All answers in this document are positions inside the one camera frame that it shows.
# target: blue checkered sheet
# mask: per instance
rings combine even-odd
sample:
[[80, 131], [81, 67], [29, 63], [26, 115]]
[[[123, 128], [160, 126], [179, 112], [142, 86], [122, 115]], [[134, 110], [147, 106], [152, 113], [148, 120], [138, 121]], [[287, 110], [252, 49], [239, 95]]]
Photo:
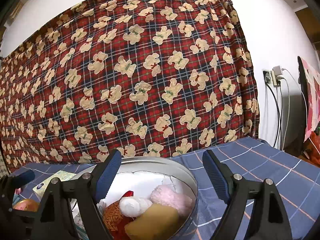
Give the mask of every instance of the blue checkered sheet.
[[[277, 185], [287, 210], [293, 239], [304, 237], [320, 214], [320, 169], [266, 143], [250, 137], [209, 147], [217, 158], [228, 165], [233, 173], [242, 174], [246, 179], [263, 181], [271, 178]], [[199, 211], [198, 229], [194, 240], [208, 240], [217, 227], [226, 205], [219, 200], [203, 168], [204, 150], [172, 157], [189, 168], [198, 181]], [[22, 192], [23, 198], [38, 200], [32, 188], [59, 170], [78, 173], [92, 164], [62, 165], [28, 163], [14, 174], [27, 169], [35, 171], [36, 179]], [[248, 201], [244, 218], [238, 231], [237, 240], [243, 239], [252, 211]]]

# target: red plaid blanket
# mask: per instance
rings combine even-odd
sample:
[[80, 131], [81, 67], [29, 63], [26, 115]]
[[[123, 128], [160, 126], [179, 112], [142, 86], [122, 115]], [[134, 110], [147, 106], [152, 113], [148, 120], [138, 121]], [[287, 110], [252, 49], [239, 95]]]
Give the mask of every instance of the red plaid blanket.
[[1, 146], [28, 162], [184, 154], [257, 137], [253, 67], [231, 0], [85, 0], [0, 70]]

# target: power cord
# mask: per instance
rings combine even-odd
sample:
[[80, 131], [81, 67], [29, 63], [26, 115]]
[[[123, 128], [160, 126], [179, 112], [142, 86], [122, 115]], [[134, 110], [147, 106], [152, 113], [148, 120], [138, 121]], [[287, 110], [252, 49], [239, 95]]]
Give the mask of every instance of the power cord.
[[287, 135], [287, 129], [288, 129], [288, 123], [289, 123], [289, 116], [290, 116], [290, 92], [289, 92], [289, 84], [287, 82], [287, 80], [285, 78], [281, 78], [284, 79], [285, 83], [287, 84], [287, 88], [288, 88], [288, 118], [287, 118], [287, 125], [285, 127], [285, 131], [284, 131], [284, 138], [283, 138], [283, 143], [282, 143], [282, 148], [281, 150], [284, 150], [284, 141], [285, 141], [285, 136]]
[[[291, 73], [289, 72], [289, 70], [287, 70], [287, 69], [285, 69], [285, 68], [283, 68], [282, 70], [286, 70], [286, 71], [289, 73], [289, 75], [292, 77], [293, 81], [296, 83], [298, 89], [300, 90], [300, 92], [301, 92], [301, 94], [302, 94], [302, 97], [303, 97], [303, 100], [304, 100], [304, 105], [305, 105], [305, 107], [306, 107], [306, 127], [308, 128], [308, 115], [307, 115], [308, 107], [307, 107], [307, 102], [306, 102], [306, 99], [305, 99], [305, 97], [304, 97], [304, 94], [302, 93], [302, 90], [301, 90], [300, 86], [298, 85], [298, 83], [296, 82], [296, 80], [294, 79], [294, 77], [291, 75]], [[317, 152], [318, 152], [319, 155], [320, 155], [320, 152], [319, 152], [318, 148], [315, 146], [315, 144], [313, 143], [313, 141], [311, 140], [311, 138], [309, 137], [308, 134], [307, 134], [307, 136], [308, 136], [310, 142], [312, 143], [312, 145], [315, 147], [315, 149], [317, 150]]]
[[[283, 110], [283, 97], [282, 97], [282, 90], [281, 90], [281, 82], [280, 80], [277, 80], [277, 83], [279, 85], [279, 89], [280, 89], [280, 95], [281, 95], [281, 113], [280, 116], [282, 118], [282, 110]], [[280, 131], [280, 147], [279, 147], [279, 140], [278, 140], [278, 147], [279, 150], [281, 150], [281, 142], [282, 142], [282, 131]]]
[[274, 92], [272, 91], [271, 87], [266, 83], [266, 86], [270, 89], [272, 95], [273, 95], [273, 98], [275, 100], [275, 103], [276, 103], [276, 107], [277, 107], [277, 114], [278, 114], [278, 125], [277, 125], [277, 133], [276, 133], [276, 138], [275, 138], [275, 142], [273, 144], [273, 147], [276, 146], [276, 142], [278, 140], [278, 131], [279, 131], [279, 122], [280, 122], [280, 134], [282, 133], [281, 131], [281, 116], [280, 116], [280, 111], [279, 111], [279, 106], [278, 106], [278, 102], [277, 102], [277, 99], [276, 99], [276, 96], [274, 94]]

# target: white plush ball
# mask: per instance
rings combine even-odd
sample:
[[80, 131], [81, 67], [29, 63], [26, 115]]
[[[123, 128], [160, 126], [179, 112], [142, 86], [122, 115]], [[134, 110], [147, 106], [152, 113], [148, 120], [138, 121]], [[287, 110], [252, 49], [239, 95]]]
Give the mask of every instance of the white plush ball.
[[139, 197], [123, 197], [120, 200], [119, 208], [121, 213], [126, 217], [138, 217], [143, 214], [152, 202], [145, 198]]

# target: metal screw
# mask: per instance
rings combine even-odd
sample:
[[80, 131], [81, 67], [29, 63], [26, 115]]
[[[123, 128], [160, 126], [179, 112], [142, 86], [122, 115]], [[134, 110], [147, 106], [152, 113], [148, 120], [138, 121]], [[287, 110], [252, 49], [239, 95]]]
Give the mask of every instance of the metal screw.
[[242, 176], [238, 173], [236, 174], [233, 174], [233, 177], [236, 179], [236, 180], [241, 180], [242, 179]]
[[53, 179], [51, 180], [51, 183], [52, 183], [52, 184], [56, 184], [56, 183], [58, 183], [58, 181], [59, 181], [58, 178], [53, 178]]
[[272, 179], [266, 179], [266, 183], [267, 183], [268, 185], [272, 185], [272, 184], [273, 184], [273, 181], [272, 181]]
[[91, 174], [88, 172], [82, 174], [82, 179], [89, 179], [90, 177], [91, 177]]

